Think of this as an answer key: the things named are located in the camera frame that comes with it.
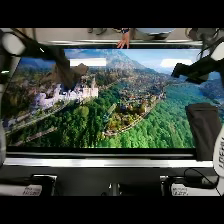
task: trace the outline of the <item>gray floor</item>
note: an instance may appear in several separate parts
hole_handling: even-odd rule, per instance
[[[121,38],[121,34],[111,28],[101,35],[87,33],[86,28],[36,28],[36,35],[38,41],[119,40]],[[185,36],[185,28],[176,28],[167,40],[188,40]]]

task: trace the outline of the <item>black border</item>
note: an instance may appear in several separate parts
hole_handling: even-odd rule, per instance
[[[52,48],[60,47],[63,49],[117,49],[116,42],[107,43],[107,42],[98,42],[98,41],[81,41],[79,45],[65,45],[60,42],[55,43],[45,43]],[[200,49],[201,45],[193,44],[193,42],[164,42],[164,41],[150,41],[150,42],[132,42],[130,43],[130,49]],[[39,147],[15,147],[15,146],[7,146],[7,157],[17,157],[24,158],[24,153],[27,153],[25,157],[30,158],[89,158],[90,156],[85,154],[93,154],[97,156],[97,154],[103,154],[103,156],[99,155],[97,158],[105,158],[108,156],[112,156],[113,158],[120,158],[119,154],[126,154],[127,156],[122,156],[122,158],[150,158],[150,159],[192,159],[196,157],[196,149],[195,148],[63,148],[62,152],[55,152],[59,148],[56,147],[42,147],[40,152]]]

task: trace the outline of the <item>white castle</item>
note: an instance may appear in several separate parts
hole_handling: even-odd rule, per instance
[[[95,85],[96,81],[93,78],[91,88],[88,88],[86,84],[77,83],[73,91],[69,90],[60,94],[62,89],[61,84],[57,84],[52,98],[46,99],[46,93],[37,94],[34,99],[33,108],[45,110],[52,107],[58,101],[78,100],[78,102],[81,102],[89,97],[98,97],[98,88]]]

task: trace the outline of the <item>screen bezel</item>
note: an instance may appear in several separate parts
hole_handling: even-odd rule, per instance
[[[63,49],[116,49],[118,40],[82,40],[82,41],[52,41],[42,44]],[[200,41],[130,41],[130,49],[201,49]],[[16,152],[18,149],[29,151]],[[35,152],[37,148],[7,146],[7,157],[29,157],[29,158],[150,158],[150,159],[195,159],[195,148],[63,148],[64,153],[55,153],[58,148],[42,148],[44,152]]]

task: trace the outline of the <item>television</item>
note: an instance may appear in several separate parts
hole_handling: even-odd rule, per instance
[[[223,122],[219,73],[201,85],[171,77],[200,45],[60,46],[79,81],[60,83],[54,61],[21,58],[3,95],[7,151],[61,154],[192,153],[185,106],[208,102]]]

